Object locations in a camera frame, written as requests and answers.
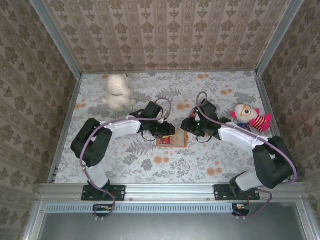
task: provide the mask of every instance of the aluminum frame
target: aluminum frame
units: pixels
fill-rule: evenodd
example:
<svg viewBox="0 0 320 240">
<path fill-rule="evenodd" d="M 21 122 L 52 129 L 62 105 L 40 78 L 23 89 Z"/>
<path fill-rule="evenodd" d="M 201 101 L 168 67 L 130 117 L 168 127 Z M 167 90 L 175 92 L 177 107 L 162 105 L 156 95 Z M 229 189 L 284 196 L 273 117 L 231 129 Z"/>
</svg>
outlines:
<svg viewBox="0 0 320 240">
<path fill-rule="evenodd" d="M 277 125 L 276 117 L 275 117 L 274 111 L 272 109 L 272 106 L 271 106 L 271 103 L 270 103 L 268 93 L 267 93 L 264 81 L 262 79 L 262 76 L 255 74 L 254 78 L 255 78 L 256 85 L 258 87 L 258 91 L 260 93 L 260 98 L 261 98 L 264 110 L 266 113 L 272 114 L 272 120 L 270 122 L 270 130 L 271 130 L 272 136 L 281 137 L 281 134 L 280 134 L 280 131 L 279 131 L 279 128 Z"/>
<path fill-rule="evenodd" d="M 204 204 L 204 203 L 243 203 L 246 201 L 215 201 L 214 185 L 221 183 L 155 183 L 155 184 L 124 184 L 126 196 L 122 203 L 126 204 Z M 35 205 L 23 240 L 36 240 L 46 214 L 48 204 L 83 204 L 81 201 L 82 183 L 41 184 Z M 308 203 L 303 183 L 295 182 L 290 185 L 279 185 L 270 192 L 273 203 L 295 203 L 299 217 L 308 240 L 320 239 L 319 228 L 313 211 Z M 269 195 L 260 192 L 260 200 L 252 201 L 264 203 Z M 86 201 L 85 203 L 110 204 L 110 201 Z"/>
<path fill-rule="evenodd" d="M 62 127 L 62 131 L 61 131 L 61 135 L 59 138 L 59 142 L 58 145 L 56 147 L 55 150 L 55 154 L 53 157 L 53 161 L 52 161 L 52 165 L 51 165 L 51 169 L 49 172 L 49 176 L 48 176 L 48 180 L 47 183 L 52 183 L 55 181 L 55 176 L 57 174 L 58 171 L 58 167 L 61 161 L 61 157 L 65 148 L 65 143 L 66 143 L 66 139 L 68 136 L 68 132 L 69 132 L 69 127 L 70 127 L 70 123 L 72 120 L 72 115 L 74 113 L 75 110 L 75 106 L 77 103 L 77 98 L 78 98 L 78 94 L 80 91 L 80 87 L 81 87 L 81 83 L 82 83 L 82 78 L 76 80 L 74 89 L 73 89 L 73 93 L 72 93 L 72 97 L 70 100 L 70 104 L 69 104 L 69 108 L 68 111 L 66 112 L 66 116 L 65 116 L 65 120 L 63 123 L 63 127 Z"/>
<path fill-rule="evenodd" d="M 254 72 L 254 68 L 244 69 L 168 69 L 168 70 L 128 70 L 128 71 L 84 71 L 84 75 L 95 75 L 95 74 L 160 74 L 160 73 L 214 73 L 214 72 Z"/>
<path fill-rule="evenodd" d="M 256 66 L 256 72 L 258 75 L 262 75 L 266 70 L 271 58 L 275 54 L 303 2 L 304 0 L 292 0 L 289 2 L 288 7 L 286 8 L 278 26 L 264 50 L 262 57 L 260 58 L 258 65 Z"/>
<path fill-rule="evenodd" d="M 30 0 L 32 6 L 34 7 L 36 13 L 39 15 L 41 21 L 43 22 L 46 30 L 49 32 L 52 40 L 62 54 L 66 64 L 69 66 L 71 72 L 73 73 L 76 80 L 81 78 L 81 68 L 77 63 L 72 51 L 65 42 L 64 37 L 60 33 L 54 19 L 52 18 L 50 11 L 47 9 L 43 0 Z"/>
</svg>

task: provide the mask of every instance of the red striped plush toy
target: red striped plush toy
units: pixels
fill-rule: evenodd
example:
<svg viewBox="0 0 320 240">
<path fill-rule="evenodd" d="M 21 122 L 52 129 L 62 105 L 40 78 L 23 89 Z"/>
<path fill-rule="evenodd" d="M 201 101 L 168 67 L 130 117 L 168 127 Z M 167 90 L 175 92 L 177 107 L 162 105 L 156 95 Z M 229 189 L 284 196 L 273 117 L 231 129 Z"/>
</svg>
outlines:
<svg viewBox="0 0 320 240">
<path fill-rule="evenodd" d="M 246 104 L 238 104 L 231 116 L 243 124 L 249 123 L 251 126 L 259 131 L 267 131 L 270 128 L 271 114 L 260 116 L 259 108 L 254 109 L 252 106 Z"/>
</svg>

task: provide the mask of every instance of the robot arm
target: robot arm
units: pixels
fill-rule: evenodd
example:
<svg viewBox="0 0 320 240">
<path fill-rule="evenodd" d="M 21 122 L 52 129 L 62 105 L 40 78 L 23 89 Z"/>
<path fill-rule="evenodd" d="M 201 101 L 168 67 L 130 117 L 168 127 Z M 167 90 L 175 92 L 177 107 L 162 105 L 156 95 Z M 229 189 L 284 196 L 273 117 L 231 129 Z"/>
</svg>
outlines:
<svg viewBox="0 0 320 240">
<path fill-rule="evenodd" d="M 255 169 L 243 172 L 232 178 L 230 181 L 229 190 L 235 198 L 246 196 L 247 191 L 259 187 L 273 189 L 293 175 L 292 167 L 283 156 L 259 140 L 265 140 L 280 149 L 292 161 L 293 158 L 281 137 L 274 136 L 272 138 L 267 138 L 245 129 L 238 131 L 235 129 L 238 128 L 238 126 L 229 119 L 225 117 L 218 119 L 218 116 L 215 113 L 216 107 L 205 99 L 199 107 L 201 112 L 207 117 L 216 122 L 223 123 L 226 126 L 221 126 L 207 120 L 196 107 L 189 118 L 186 118 L 182 122 L 181 128 L 183 130 L 190 132 L 197 137 L 204 137 L 207 133 L 209 136 L 215 137 L 221 141 L 229 142 L 253 156 Z"/>
<path fill-rule="evenodd" d="M 153 120 L 159 116 L 160 112 L 163 113 L 163 111 L 161 106 L 150 102 L 146 109 L 130 114 L 134 117 L 129 116 L 117 119 L 102 127 L 95 136 L 93 136 L 93 139 L 90 140 L 81 163 L 85 168 L 89 180 L 100 189 L 106 189 L 110 185 L 110 181 L 103 169 L 102 161 L 111 140 L 143 131 L 150 131 L 155 138 L 174 135 L 175 127 L 172 124 L 166 121 L 163 122 L 163 120 Z M 71 150 L 74 151 L 77 158 L 80 158 L 81 152 L 90 135 L 100 125 L 101 123 L 94 118 L 86 121 L 71 144 Z"/>
</svg>

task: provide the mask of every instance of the electronic component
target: electronic component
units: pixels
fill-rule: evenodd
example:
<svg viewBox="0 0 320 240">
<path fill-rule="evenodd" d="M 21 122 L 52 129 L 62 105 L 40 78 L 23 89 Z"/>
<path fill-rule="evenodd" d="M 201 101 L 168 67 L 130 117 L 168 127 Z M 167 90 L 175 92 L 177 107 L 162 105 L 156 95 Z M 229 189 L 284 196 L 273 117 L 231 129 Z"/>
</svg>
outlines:
<svg viewBox="0 0 320 240">
<path fill-rule="evenodd" d="M 210 119 L 224 124 L 231 122 L 230 119 L 225 117 L 218 119 L 216 114 L 217 108 L 205 99 L 201 102 L 199 107 Z M 204 137 L 206 134 L 208 134 L 210 137 L 215 137 L 218 140 L 220 140 L 218 132 L 219 128 L 221 128 L 221 125 L 213 123 L 204 118 L 199 112 L 198 107 L 195 107 L 189 118 L 183 120 L 181 124 L 181 129 L 192 133 L 197 137 Z"/>
<path fill-rule="evenodd" d="M 151 101 L 145 109 L 130 113 L 130 115 L 134 116 L 135 118 L 155 119 L 160 114 L 160 112 L 163 111 L 164 110 L 161 106 Z M 140 120 L 140 122 L 141 127 L 138 133 L 141 133 L 142 137 L 144 131 L 149 131 L 152 136 L 155 137 L 154 140 L 157 138 L 160 139 L 165 136 L 171 136 L 175 134 L 175 126 L 173 126 L 171 123 L 168 123 L 167 121 L 160 123 L 158 121 Z"/>
</svg>

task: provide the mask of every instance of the gray floor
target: gray floor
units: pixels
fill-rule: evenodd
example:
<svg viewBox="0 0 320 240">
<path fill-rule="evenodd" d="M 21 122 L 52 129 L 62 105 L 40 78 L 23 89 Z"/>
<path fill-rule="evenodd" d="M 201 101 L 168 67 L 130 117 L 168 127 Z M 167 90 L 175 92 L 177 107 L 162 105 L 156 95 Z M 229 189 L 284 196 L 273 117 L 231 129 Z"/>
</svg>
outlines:
<svg viewBox="0 0 320 240">
<path fill-rule="evenodd" d="M 294 203 L 271 203 L 242 220 L 230 213 L 46 214 L 40 240 L 305 240 Z"/>
</svg>

